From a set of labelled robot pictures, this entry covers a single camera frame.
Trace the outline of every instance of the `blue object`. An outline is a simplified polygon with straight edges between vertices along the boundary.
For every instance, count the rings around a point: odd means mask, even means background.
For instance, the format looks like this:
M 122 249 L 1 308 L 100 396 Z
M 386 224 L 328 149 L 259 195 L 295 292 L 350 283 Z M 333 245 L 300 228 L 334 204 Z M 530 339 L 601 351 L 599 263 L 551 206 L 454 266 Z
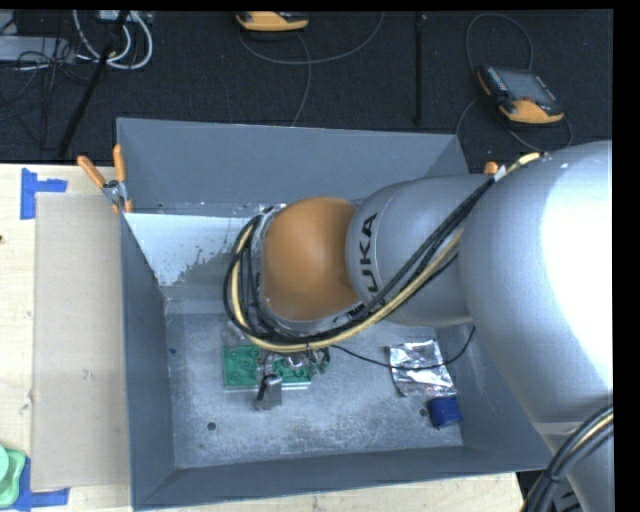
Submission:
M 31 492 L 31 459 L 27 457 L 20 474 L 20 494 L 10 507 L 0 510 L 20 510 L 29 512 L 34 507 L 54 507 L 66 505 L 69 501 L 69 489 L 59 491 Z
M 22 191 L 20 195 L 20 219 L 33 219 L 36 216 L 36 192 L 64 192 L 65 180 L 48 179 L 38 181 L 38 173 L 22 168 Z
M 448 427 L 462 421 L 462 413 L 455 396 L 434 398 L 427 402 L 427 410 L 431 423 L 436 428 Z

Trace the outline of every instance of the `blue tape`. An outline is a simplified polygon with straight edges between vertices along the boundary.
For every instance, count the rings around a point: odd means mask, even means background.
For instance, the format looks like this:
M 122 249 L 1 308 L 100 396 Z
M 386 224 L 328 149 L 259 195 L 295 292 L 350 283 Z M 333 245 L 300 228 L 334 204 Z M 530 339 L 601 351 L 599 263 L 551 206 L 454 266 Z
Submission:
M 22 189 L 20 193 L 20 219 L 34 219 L 36 216 L 36 192 L 64 192 L 65 180 L 48 179 L 38 181 L 38 174 L 22 168 Z
M 20 494 L 10 507 L 0 510 L 20 510 L 29 512 L 34 507 L 55 507 L 66 505 L 69 501 L 69 489 L 58 491 L 31 492 L 31 460 L 27 457 L 20 473 Z

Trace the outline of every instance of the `aluminum foil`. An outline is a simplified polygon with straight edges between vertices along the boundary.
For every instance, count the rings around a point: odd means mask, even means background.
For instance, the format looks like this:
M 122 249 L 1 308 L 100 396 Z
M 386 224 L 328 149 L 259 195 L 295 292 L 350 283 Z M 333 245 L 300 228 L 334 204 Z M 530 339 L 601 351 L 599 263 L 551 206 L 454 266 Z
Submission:
M 417 343 L 402 343 L 389 346 L 389 359 L 393 368 L 393 382 L 405 396 L 422 395 L 427 399 L 455 396 L 457 390 L 453 385 L 446 366 L 438 366 L 429 370 L 414 370 L 442 363 L 440 347 L 436 340 Z

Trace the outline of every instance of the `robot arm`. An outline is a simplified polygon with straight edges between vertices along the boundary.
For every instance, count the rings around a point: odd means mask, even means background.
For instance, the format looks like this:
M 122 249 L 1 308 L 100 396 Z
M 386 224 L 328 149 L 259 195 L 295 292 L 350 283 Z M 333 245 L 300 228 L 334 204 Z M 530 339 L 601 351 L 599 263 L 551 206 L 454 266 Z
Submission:
M 423 178 L 357 208 L 307 200 L 276 212 L 237 246 L 262 250 L 256 299 L 271 332 L 257 334 L 239 307 L 231 317 L 262 348 L 289 353 L 383 319 L 473 322 L 535 429 L 562 450 L 613 400 L 611 143 L 541 155 L 499 177 Z M 231 266 L 235 302 L 241 274 Z M 608 511 L 612 437 L 568 476 L 586 512 Z

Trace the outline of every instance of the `blue plastic part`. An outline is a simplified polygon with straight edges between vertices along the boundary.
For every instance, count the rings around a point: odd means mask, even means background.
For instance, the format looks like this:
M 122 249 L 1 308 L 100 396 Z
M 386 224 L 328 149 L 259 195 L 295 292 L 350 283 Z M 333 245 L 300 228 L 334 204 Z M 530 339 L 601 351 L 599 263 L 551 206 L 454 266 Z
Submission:
M 462 413 L 455 396 L 434 398 L 427 403 L 427 410 L 431 423 L 436 428 L 448 427 L 462 421 Z

